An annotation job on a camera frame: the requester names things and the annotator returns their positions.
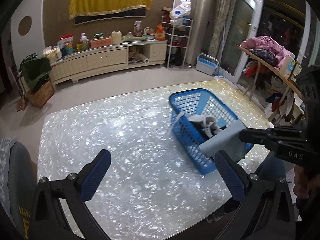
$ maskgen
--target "white cloth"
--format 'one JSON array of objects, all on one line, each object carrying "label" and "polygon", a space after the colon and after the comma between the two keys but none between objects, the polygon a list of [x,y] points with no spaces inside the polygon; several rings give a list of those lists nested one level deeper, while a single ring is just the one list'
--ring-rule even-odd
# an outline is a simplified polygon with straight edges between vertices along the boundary
[{"label": "white cloth", "polygon": [[199,145],[202,153],[207,157],[215,156],[217,151],[225,150],[233,161],[244,159],[247,144],[240,141],[239,134],[246,126],[241,120],[236,120],[223,131]]}]

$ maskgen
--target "plastic bottle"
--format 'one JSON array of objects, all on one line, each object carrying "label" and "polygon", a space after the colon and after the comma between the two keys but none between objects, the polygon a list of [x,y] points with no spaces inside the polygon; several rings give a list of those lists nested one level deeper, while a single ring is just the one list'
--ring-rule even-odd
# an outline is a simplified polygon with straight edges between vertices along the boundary
[{"label": "plastic bottle", "polygon": [[80,44],[81,44],[81,51],[87,50],[89,48],[89,39],[85,35],[85,33],[81,33]]}]

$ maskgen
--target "orange bag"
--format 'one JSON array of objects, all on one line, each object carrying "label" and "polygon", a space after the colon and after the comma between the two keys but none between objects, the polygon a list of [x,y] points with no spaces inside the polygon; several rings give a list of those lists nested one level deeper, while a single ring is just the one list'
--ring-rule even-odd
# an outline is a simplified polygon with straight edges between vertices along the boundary
[{"label": "orange bag", "polygon": [[158,27],[158,29],[156,31],[156,40],[157,41],[164,41],[165,40],[164,29],[161,24],[159,24],[157,27]]}]

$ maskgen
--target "basket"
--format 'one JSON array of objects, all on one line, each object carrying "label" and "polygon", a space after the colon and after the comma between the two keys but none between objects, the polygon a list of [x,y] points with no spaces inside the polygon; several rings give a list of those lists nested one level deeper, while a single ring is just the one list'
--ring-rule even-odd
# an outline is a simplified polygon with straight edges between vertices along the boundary
[{"label": "basket", "polygon": [[196,70],[201,71],[210,76],[218,70],[219,61],[207,54],[200,53],[197,57]]},{"label": "basket", "polygon": [[[229,107],[221,102],[213,93],[206,89],[192,89],[173,93],[169,97],[172,107],[172,131],[185,151],[190,156],[195,167],[201,174],[208,174],[216,169],[213,158],[207,158],[201,152],[199,145],[205,140],[187,117],[191,114],[214,116],[219,127],[229,126],[238,117]],[[247,144],[246,152],[253,144]]]}]

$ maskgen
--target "pink box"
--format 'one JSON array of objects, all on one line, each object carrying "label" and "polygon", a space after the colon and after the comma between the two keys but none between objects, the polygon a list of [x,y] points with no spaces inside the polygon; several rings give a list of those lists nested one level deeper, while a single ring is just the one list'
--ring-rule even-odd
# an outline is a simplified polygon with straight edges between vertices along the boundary
[{"label": "pink box", "polygon": [[99,47],[104,47],[104,46],[109,46],[112,45],[112,37],[107,37],[107,38],[100,38],[100,39],[95,39],[90,41],[91,48],[99,48]]}]

